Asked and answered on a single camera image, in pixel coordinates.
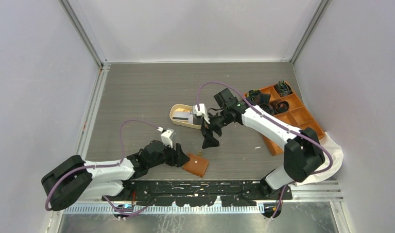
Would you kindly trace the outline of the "brown leather card holder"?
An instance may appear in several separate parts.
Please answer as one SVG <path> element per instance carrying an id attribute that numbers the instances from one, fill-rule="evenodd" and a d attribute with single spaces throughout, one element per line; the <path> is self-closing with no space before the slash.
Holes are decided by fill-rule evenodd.
<path id="1" fill-rule="evenodd" d="M 193 153 L 188 153 L 188 157 L 189 161 L 183 164 L 182 169 L 196 176 L 204 177 L 209 160 Z"/>

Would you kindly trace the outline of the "cream oval tray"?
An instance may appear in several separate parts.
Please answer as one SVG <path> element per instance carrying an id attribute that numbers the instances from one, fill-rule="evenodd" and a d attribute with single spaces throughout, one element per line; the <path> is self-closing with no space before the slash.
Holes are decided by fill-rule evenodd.
<path id="1" fill-rule="evenodd" d="M 193 114 L 193 108 L 189 105 L 175 104 L 169 113 L 170 120 L 173 124 L 184 126 L 192 129 L 200 129 L 202 118 L 198 118 Z"/>

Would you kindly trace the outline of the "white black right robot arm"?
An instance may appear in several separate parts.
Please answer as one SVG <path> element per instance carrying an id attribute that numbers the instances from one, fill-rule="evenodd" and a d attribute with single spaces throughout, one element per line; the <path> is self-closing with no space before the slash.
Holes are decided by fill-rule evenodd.
<path id="1" fill-rule="evenodd" d="M 228 88 L 217 93 L 214 99 L 221 109 L 215 115 L 209 113 L 203 103 L 197 103 L 192 108 L 193 114 L 203 120 L 203 149 L 218 147 L 220 143 L 214 134 L 221 136 L 222 128 L 231 123 L 251 128 L 283 149 L 283 164 L 260 181 L 263 197 L 274 199 L 283 186 L 292 182 L 303 182 L 308 176 L 319 172 L 318 168 L 326 158 L 315 130 L 302 130 L 286 124 L 246 97 L 239 100 Z"/>

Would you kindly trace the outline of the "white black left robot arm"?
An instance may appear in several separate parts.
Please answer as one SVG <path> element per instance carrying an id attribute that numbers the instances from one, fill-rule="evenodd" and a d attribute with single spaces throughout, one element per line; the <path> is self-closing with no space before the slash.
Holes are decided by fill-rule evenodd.
<path id="1" fill-rule="evenodd" d="M 158 140 L 121 160 L 93 162 L 73 155 L 41 179 L 47 195 L 45 209 L 61 211 L 78 200 L 101 196 L 128 200 L 133 187 L 125 181 L 142 177 L 162 164 L 182 167 L 189 161 L 179 143 L 171 147 Z"/>

